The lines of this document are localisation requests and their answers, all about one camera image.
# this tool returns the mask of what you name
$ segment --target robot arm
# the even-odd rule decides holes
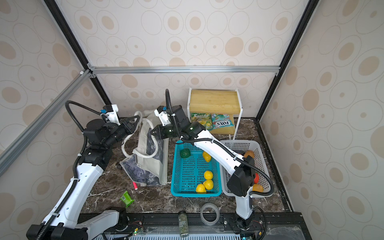
[[[235,194],[236,213],[239,216],[237,224],[242,229],[248,228],[253,218],[250,194],[256,193],[251,191],[256,171],[271,186],[268,193],[257,192],[259,195],[267,196],[273,192],[273,184],[269,176],[255,167],[255,160],[252,157],[244,158],[230,150],[200,123],[190,123],[181,106],[171,106],[168,89],[166,90],[166,103],[166,107],[160,106],[155,110],[155,114],[160,118],[162,124],[157,125],[151,134],[159,136],[161,139],[179,137],[183,142],[194,144],[216,159],[231,175],[227,187]]]
[[[71,179],[43,223],[30,227],[26,234],[28,239],[47,239],[46,236],[50,236],[49,239],[93,239],[118,223],[119,212],[106,210],[85,223],[77,224],[85,200],[112,157],[113,145],[133,134],[139,122],[139,116],[125,118],[119,122],[117,111],[116,105],[105,106],[100,114],[103,119],[91,120],[83,129],[89,146],[83,154],[79,154],[75,163],[79,164],[75,166],[78,177]]]

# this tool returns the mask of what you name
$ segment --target metal rail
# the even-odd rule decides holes
[[[40,133],[45,125],[56,115],[64,106],[73,93],[81,86],[84,80],[91,76],[89,70],[84,70],[82,75],[78,75],[52,102],[43,110],[42,113],[7,147],[0,156],[0,176],[11,166],[17,157],[24,151],[33,139]]]
[[[280,71],[275,76],[275,78],[272,80],[271,86],[268,89],[267,94],[265,95],[265,98],[263,100],[263,103],[260,106],[259,112],[256,115],[256,120],[259,121],[264,111],[266,110],[269,101],[271,100],[273,93],[275,92],[275,89],[277,88],[277,85],[280,82],[280,79],[283,77],[283,74],[288,67],[288,64],[290,63],[292,56],[301,40],[301,37],[303,36],[305,29],[309,25],[309,22],[311,21],[312,15],[319,3],[319,0],[309,0],[307,7],[304,10],[304,13],[299,21],[299,24],[295,30],[295,33],[293,34],[293,37],[291,39],[291,42],[288,45],[287,51],[285,52],[283,59],[280,63]]]
[[[159,67],[91,67],[94,74],[118,73],[278,73],[280,66],[159,66]]]

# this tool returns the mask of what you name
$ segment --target marble table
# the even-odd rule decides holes
[[[228,135],[215,135],[218,140],[228,139]],[[138,132],[136,132],[126,144],[126,151],[131,153],[137,146]],[[236,139],[254,140],[260,143],[255,125],[251,119],[241,119]],[[140,187],[134,190],[132,181],[124,172],[114,167],[116,162],[125,157],[120,148],[113,150],[113,156],[103,172],[102,176],[95,183],[89,194],[81,213],[100,213],[109,206],[124,207],[125,204],[120,200],[122,194],[127,190],[135,200],[128,208],[128,213],[177,213],[185,210],[188,213],[198,213],[200,208],[207,202],[215,204],[220,212],[235,212],[236,203],[234,197],[228,197],[222,193],[218,197],[209,198],[183,198],[175,197],[170,191],[172,179],[172,167],[177,139],[170,139],[168,153],[168,182],[165,186]],[[283,212],[284,207],[276,189],[271,197],[253,199],[254,206],[260,206],[265,212]]]

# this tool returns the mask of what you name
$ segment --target red fruit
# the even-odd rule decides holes
[[[260,179],[259,174],[256,173],[256,177],[255,177],[254,183],[255,184],[258,183],[259,179]]]

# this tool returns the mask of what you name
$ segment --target black metal bar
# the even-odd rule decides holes
[[[93,217],[96,217],[99,214],[80,214],[78,222],[85,222]],[[110,234],[130,234],[136,228],[140,228],[143,226],[144,232],[147,229],[161,228],[161,227],[179,227],[179,219],[178,214],[127,214],[129,219],[128,227],[123,232],[118,232],[111,227],[105,232],[109,232]],[[212,226],[216,230],[221,229],[223,233],[231,233],[238,232],[238,227],[235,227],[235,220],[237,219],[236,213],[221,213],[219,221]],[[197,213],[189,213],[187,214],[188,218],[188,226],[189,227],[207,227],[201,221],[200,214]],[[216,218],[216,214],[204,214],[204,218],[207,221],[213,221]],[[308,228],[305,224],[304,218],[299,212],[276,212],[276,213],[265,213],[265,218],[268,225],[281,225],[282,227],[298,225],[303,232],[303,235],[306,240],[312,240],[311,235],[309,234]],[[255,216],[253,220],[260,221],[263,220],[261,213],[255,212]],[[255,230],[260,230],[261,228],[258,225],[249,228],[246,231],[242,231],[242,233],[254,233]]]
[[[257,133],[258,133],[260,141],[261,141],[261,143],[263,145],[263,148],[264,148],[264,151],[265,151],[265,156],[266,156],[267,161],[269,163],[269,167],[271,168],[272,175],[273,175],[273,177],[275,179],[276,187],[277,187],[277,189],[279,191],[280,198],[281,198],[281,201],[283,202],[284,209],[287,210],[287,211],[293,212],[292,204],[291,204],[291,202],[290,202],[290,200],[288,198],[288,195],[286,193],[283,181],[282,181],[282,179],[280,177],[280,174],[279,174],[279,172],[277,170],[277,166],[276,166],[275,160],[273,159],[273,156],[271,154],[271,150],[268,147],[268,144],[266,142],[266,139],[265,139],[264,133],[262,131],[262,128],[260,126],[260,123],[256,119],[253,122],[255,123],[255,127],[256,127]]]
[[[89,69],[91,71],[91,69],[87,66],[87,63],[89,62],[87,57],[85,56],[83,50],[81,49],[79,43],[77,42],[75,36],[73,35],[71,28],[66,22],[55,0],[44,0],[44,2],[47,5],[49,11],[51,12],[53,18],[56,20],[58,26],[60,27],[62,33],[64,34],[65,38],[67,39],[69,45],[73,49],[74,53],[76,54],[83,68]],[[104,88],[100,84],[97,77],[95,76],[94,78],[91,78],[91,81],[95,86],[97,92],[99,93],[101,99],[104,101],[105,105],[111,105],[112,104],[111,100],[108,98],[107,93],[104,91]]]
[[[303,35],[303,33],[305,31],[305,28],[307,27],[307,25],[308,25],[308,23],[312,17],[312,14],[313,14],[318,2],[319,2],[319,0],[310,0],[308,2],[307,7],[305,8],[304,13],[300,19],[300,22],[299,22],[299,24],[295,30],[295,33],[293,34],[291,42],[288,45],[287,51],[285,52],[284,57],[281,61],[280,71],[277,74],[277,76],[274,77],[272,84],[271,84],[270,88],[268,89],[267,94],[265,95],[263,103],[260,106],[260,110],[257,113],[256,120],[259,121],[261,119],[261,117],[263,116],[264,111],[267,108],[268,103],[271,100],[273,93],[275,92],[275,89],[276,89],[277,85],[279,84],[280,79],[282,78],[285,69],[288,66],[288,63],[292,58],[292,55],[293,55],[293,53],[294,53],[294,51],[295,51],[295,49],[296,49],[296,47],[297,47],[297,45],[301,39],[301,36]]]

